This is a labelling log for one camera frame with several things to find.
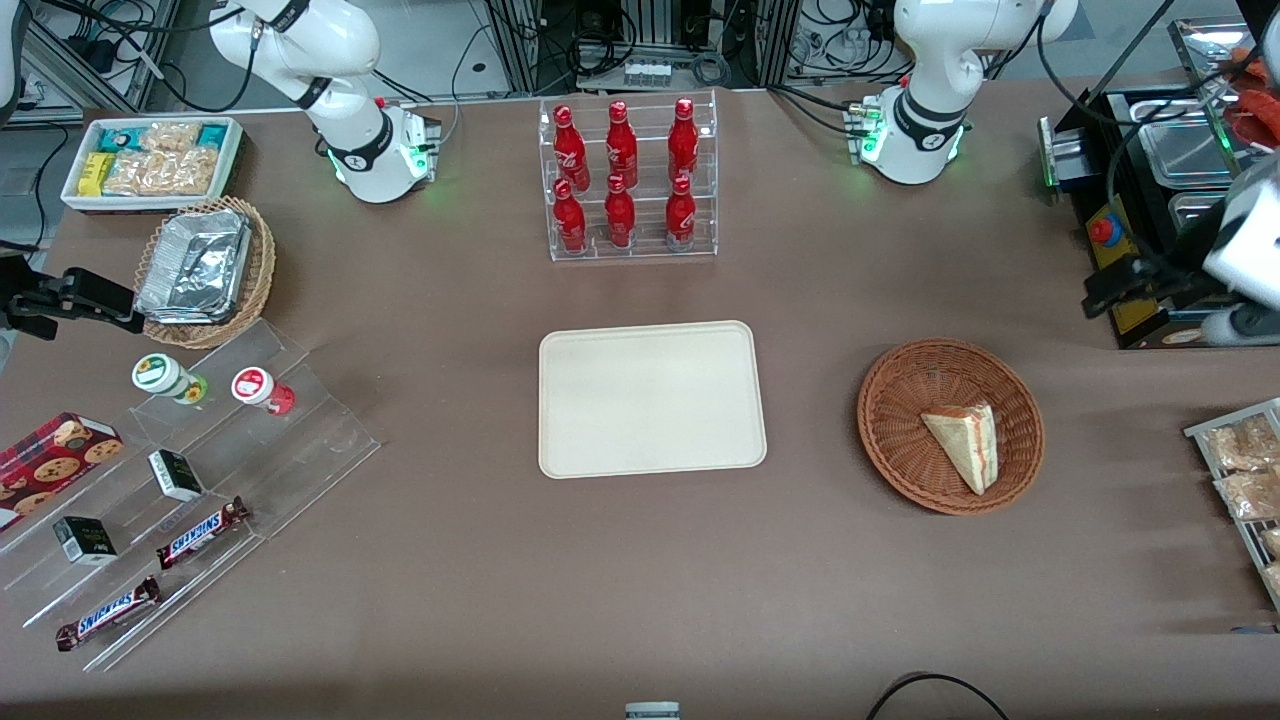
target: wicker basket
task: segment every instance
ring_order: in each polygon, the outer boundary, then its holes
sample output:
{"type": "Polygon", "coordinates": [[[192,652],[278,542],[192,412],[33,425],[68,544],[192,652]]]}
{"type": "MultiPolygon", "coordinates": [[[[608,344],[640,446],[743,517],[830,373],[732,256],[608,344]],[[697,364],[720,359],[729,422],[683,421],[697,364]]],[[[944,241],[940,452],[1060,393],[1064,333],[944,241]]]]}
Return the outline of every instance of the wicker basket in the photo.
{"type": "MultiPolygon", "coordinates": [[[[262,215],[252,205],[237,197],[219,197],[207,202],[200,202],[191,208],[184,208],[177,213],[212,213],[214,210],[236,210],[242,213],[253,223],[253,234],[250,238],[248,259],[244,261],[244,279],[241,281],[239,309],[232,319],[221,325],[161,325],[151,320],[146,322],[142,332],[147,337],[168,345],[178,345],[188,350],[209,350],[232,340],[244,328],[250,327],[266,305],[266,296],[271,292],[271,273],[275,272],[275,240],[271,237],[271,228],[266,227],[262,215]]],[[[155,252],[156,241],[160,238],[160,228],[151,233],[147,249],[142,251],[142,261],[133,274],[133,292],[142,287],[147,269],[151,266],[151,255],[155,252]]]]}
{"type": "Polygon", "coordinates": [[[872,462],[913,501],[948,515],[1000,510],[1023,495],[1044,460],[1044,423],[1021,379],[986,350],[927,338],[890,350],[858,393],[858,432],[872,462]],[[977,495],[920,420],[933,405],[991,404],[1000,477],[977,495]]]}

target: red emergency stop button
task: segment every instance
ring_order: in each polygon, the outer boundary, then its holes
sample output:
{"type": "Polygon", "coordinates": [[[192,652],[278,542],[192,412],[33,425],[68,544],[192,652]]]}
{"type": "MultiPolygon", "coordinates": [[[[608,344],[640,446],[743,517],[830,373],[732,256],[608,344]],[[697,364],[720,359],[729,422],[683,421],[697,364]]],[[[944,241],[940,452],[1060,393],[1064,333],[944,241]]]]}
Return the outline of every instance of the red emergency stop button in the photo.
{"type": "Polygon", "coordinates": [[[1120,229],[1120,222],[1115,215],[1107,215],[1105,218],[1098,218],[1089,223],[1089,240],[1101,245],[1102,247],[1114,247],[1120,242],[1123,231],[1120,229]]]}

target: clear acrylic shelf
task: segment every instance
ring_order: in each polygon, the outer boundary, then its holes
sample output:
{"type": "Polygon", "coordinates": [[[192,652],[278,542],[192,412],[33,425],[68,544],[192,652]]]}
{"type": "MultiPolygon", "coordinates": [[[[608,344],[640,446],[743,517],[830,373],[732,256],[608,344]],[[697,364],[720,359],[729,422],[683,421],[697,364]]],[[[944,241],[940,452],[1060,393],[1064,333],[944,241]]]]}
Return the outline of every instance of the clear acrylic shelf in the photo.
{"type": "Polygon", "coordinates": [[[604,200],[608,196],[605,179],[609,177],[604,138],[609,132],[609,102],[614,97],[577,95],[558,100],[543,100],[539,108],[538,149],[541,159],[543,204],[547,206],[547,237],[552,260],[678,260],[682,258],[714,256],[719,250],[718,223],[718,150],[717,109],[713,91],[685,94],[627,95],[627,117],[636,131],[640,150],[640,182],[631,188],[636,205],[636,237],[627,250],[618,250],[609,242],[604,200]],[[698,126],[698,169],[692,179],[692,197],[698,204],[694,215],[694,240],[689,250],[675,252],[667,247],[667,199],[671,197],[671,178],[667,174],[667,133],[675,120],[676,100],[694,100],[694,123],[698,126]],[[577,193],[586,213],[586,252],[570,255],[564,251],[556,229],[552,206],[556,196],[552,183],[559,177],[556,165],[556,123],[552,109],[568,105],[573,110],[573,124],[586,142],[586,167],[591,172],[591,186],[577,193]]]}
{"type": "Polygon", "coordinates": [[[50,652],[56,652],[58,628],[156,575],[164,598],[159,606],[127,615],[67,653],[84,670],[110,669],[378,450],[351,410],[302,364],[305,356],[259,320],[192,366],[209,380],[198,405],[152,397],[131,410],[116,424],[128,443],[118,461],[26,521],[29,527],[4,547],[0,571],[8,579],[8,603],[23,626],[47,635],[50,652]],[[293,410],[269,415],[230,397],[232,377],[248,365],[264,366],[292,387],[298,398],[293,410]],[[187,456],[205,488],[200,500],[182,503],[160,492],[146,459],[157,447],[187,456]],[[156,548],[236,496],[252,515],[161,571],[156,548]],[[68,562],[52,532],[61,515],[102,520],[119,557],[100,568],[68,562]]]}

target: table surface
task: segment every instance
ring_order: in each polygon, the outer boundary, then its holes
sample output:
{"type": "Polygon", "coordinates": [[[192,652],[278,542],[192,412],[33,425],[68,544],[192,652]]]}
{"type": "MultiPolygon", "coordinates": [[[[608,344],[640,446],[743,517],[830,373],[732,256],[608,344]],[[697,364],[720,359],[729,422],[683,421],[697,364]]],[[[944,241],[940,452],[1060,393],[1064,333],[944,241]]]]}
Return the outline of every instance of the table surface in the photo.
{"type": "MultiPolygon", "coordinates": [[[[612,268],[547,258],[536,101],[467,105],[439,182],[387,206],[334,182],[302,114],[242,115],[239,193],[279,243],[266,316],[385,446],[106,674],[4,611],[4,717],[588,719],[669,698],[690,720],[847,719],[915,670],[1016,719],[1275,716],[1280,638],[1226,633],[1275,616],[1181,428],[1277,395],[1276,351],[1121,352],[1083,318],[1082,233],[1036,152],[1065,101],[992,83],[924,187],[850,167],[771,95],[718,101],[719,258],[612,268]],[[539,471],[547,333],[722,319],[755,333],[762,465],[539,471]],[[1039,401],[1043,471],[1005,511],[924,511],[855,437],[865,370],[927,336],[989,348],[1039,401]]],[[[49,268],[127,282],[155,222],[68,213],[49,268]]],[[[119,415],[142,400],[128,373],[92,368],[152,350],[90,322],[19,342],[0,446],[60,410],[119,415]]],[[[989,715],[920,685],[882,714],[915,716],[989,715]]]]}

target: coca-cola bottle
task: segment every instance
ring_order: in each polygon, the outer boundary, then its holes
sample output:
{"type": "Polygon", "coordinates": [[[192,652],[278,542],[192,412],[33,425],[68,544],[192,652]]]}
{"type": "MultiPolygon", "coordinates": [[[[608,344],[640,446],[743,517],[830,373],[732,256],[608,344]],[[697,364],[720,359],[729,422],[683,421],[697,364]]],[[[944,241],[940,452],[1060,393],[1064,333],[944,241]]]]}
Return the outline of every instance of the coca-cola bottle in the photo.
{"type": "Polygon", "coordinates": [[[564,252],[581,255],[586,252],[586,215],[582,205],[573,197],[573,186],[567,179],[556,178],[552,188],[556,192],[552,214],[556,215],[556,229],[559,231],[564,252]]]}
{"type": "Polygon", "coordinates": [[[676,100],[676,122],[667,136],[667,152],[671,156],[667,173],[671,182],[681,173],[694,177],[698,169],[698,126],[694,124],[694,101],[689,97],[676,100]]]}
{"type": "Polygon", "coordinates": [[[609,172],[622,176],[627,187],[640,182],[640,152],[636,149],[636,131],[627,120],[627,104],[609,102],[609,135],[604,138],[609,154],[609,172]]]}
{"type": "Polygon", "coordinates": [[[671,183],[671,197],[667,199],[667,247],[684,252],[694,245],[694,213],[696,202],[689,195],[689,176],[680,174],[671,183]]]}
{"type": "Polygon", "coordinates": [[[552,117],[556,118],[556,164],[561,177],[568,178],[577,192],[586,192],[591,187],[591,172],[586,169],[582,133],[573,127],[573,111],[568,105],[557,105],[552,117]]]}
{"type": "Polygon", "coordinates": [[[609,196],[604,200],[604,214],[609,219],[609,242],[620,250],[631,247],[636,234],[636,204],[631,200],[621,173],[609,176],[609,196]]]}

